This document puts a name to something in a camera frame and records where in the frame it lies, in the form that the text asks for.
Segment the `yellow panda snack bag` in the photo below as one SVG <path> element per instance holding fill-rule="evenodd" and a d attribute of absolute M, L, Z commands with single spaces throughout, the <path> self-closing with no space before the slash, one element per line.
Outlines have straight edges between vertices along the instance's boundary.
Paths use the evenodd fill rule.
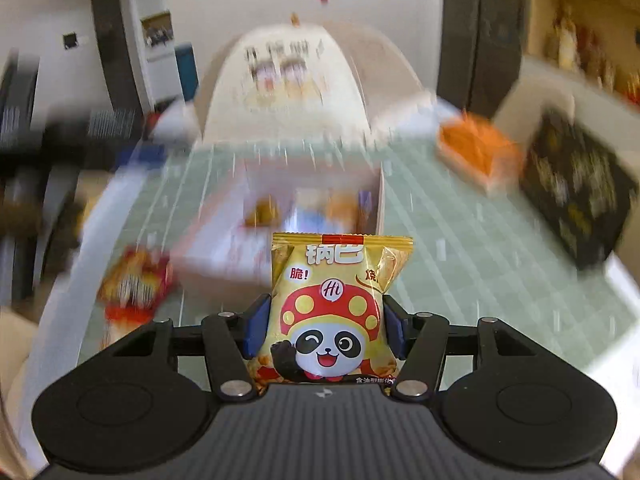
<path fill-rule="evenodd" d="M 383 297 L 412 252 L 406 236 L 273 234 L 266 336 L 247 363 L 256 384 L 393 384 Z"/>

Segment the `pink cardboard box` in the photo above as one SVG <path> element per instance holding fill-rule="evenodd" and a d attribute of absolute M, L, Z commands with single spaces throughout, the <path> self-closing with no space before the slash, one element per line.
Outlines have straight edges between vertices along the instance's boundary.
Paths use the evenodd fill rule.
<path fill-rule="evenodd" d="M 278 203 L 279 224 L 244 226 L 245 215 L 267 195 Z M 189 295 L 242 309 L 270 292 L 273 233 L 378 234 L 383 219 L 384 176 L 376 162 L 245 159 L 206 198 L 171 249 L 170 263 Z"/>

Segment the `green grid tablecloth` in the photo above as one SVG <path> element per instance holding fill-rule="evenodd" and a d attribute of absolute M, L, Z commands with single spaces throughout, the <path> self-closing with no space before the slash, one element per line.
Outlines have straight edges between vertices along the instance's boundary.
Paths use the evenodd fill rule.
<path fill-rule="evenodd" d="M 163 169 L 116 178 L 86 224 L 84 248 L 102 266 L 129 245 L 171 248 L 243 159 L 294 158 L 312 168 L 351 161 L 382 167 L 384 230 L 414 240 L 392 289 L 410 311 L 432 310 L 460 324 L 501 318 L 582 370 L 606 360 L 638 323 L 618 266 L 579 273 L 526 200 L 481 196 L 425 140 L 377 150 L 299 142 L 178 155 Z"/>

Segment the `red yellow snack bag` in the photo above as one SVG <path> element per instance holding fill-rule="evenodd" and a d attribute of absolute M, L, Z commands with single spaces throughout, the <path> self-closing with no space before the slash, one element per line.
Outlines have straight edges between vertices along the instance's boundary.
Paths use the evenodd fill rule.
<path fill-rule="evenodd" d="M 167 252 L 145 246 L 127 246 L 108 270 L 96 294 L 104 311 L 102 347 L 114 344 L 151 322 L 174 287 Z"/>

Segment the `brown wrapped pastry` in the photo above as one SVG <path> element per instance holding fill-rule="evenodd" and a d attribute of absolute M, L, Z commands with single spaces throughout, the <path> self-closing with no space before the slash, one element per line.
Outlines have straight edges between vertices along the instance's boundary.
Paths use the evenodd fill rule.
<path fill-rule="evenodd" d="M 269 228 L 277 226 L 281 220 L 280 209 L 277 201 L 267 195 L 258 200 L 255 206 L 244 218 L 244 226 L 247 228 Z"/>

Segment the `orange carton box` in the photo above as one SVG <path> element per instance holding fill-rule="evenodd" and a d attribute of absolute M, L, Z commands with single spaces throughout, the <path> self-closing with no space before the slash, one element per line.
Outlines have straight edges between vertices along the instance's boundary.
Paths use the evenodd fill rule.
<path fill-rule="evenodd" d="M 506 194 L 518 186 L 524 155 L 488 119 L 463 112 L 439 126 L 438 157 L 487 196 Z"/>

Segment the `black gift box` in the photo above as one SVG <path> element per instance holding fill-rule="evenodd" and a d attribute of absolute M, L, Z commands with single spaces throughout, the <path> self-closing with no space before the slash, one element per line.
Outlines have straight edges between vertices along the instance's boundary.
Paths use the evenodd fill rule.
<path fill-rule="evenodd" d="M 520 188 L 578 270 L 611 255 L 639 194 L 612 148 L 552 107 L 529 141 Z"/>

